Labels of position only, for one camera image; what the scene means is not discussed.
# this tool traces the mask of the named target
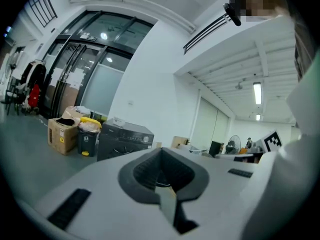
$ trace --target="chair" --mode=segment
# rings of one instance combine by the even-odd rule
[[[14,109],[16,110],[16,114],[19,115],[19,107],[18,105],[21,104],[21,98],[24,95],[24,92],[27,90],[27,84],[23,83],[21,85],[17,85],[14,87],[13,92],[8,91],[6,95],[8,96],[9,103],[6,104],[5,109],[7,109],[6,115],[9,115],[11,103],[14,103]]]

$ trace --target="trash bin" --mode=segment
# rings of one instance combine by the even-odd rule
[[[94,157],[98,132],[84,131],[78,127],[78,153]]]
[[[97,120],[88,117],[81,117],[80,121],[81,123],[78,126],[78,153],[94,157],[101,124]]]

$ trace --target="plastic bag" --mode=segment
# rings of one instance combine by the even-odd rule
[[[92,132],[92,133],[97,133],[100,130],[99,125],[93,122],[81,122],[79,124],[79,128],[84,132]]]

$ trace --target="sign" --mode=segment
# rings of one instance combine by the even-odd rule
[[[86,35],[86,34],[81,35],[80,38],[81,38],[81,39],[88,40],[88,41],[92,41],[92,42],[94,42],[94,41],[97,40],[96,37],[90,36],[90,35]]]

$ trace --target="red bag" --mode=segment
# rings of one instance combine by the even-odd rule
[[[30,92],[29,99],[28,99],[28,104],[32,109],[37,107],[38,105],[39,94],[40,94],[39,85],[35,84]]]

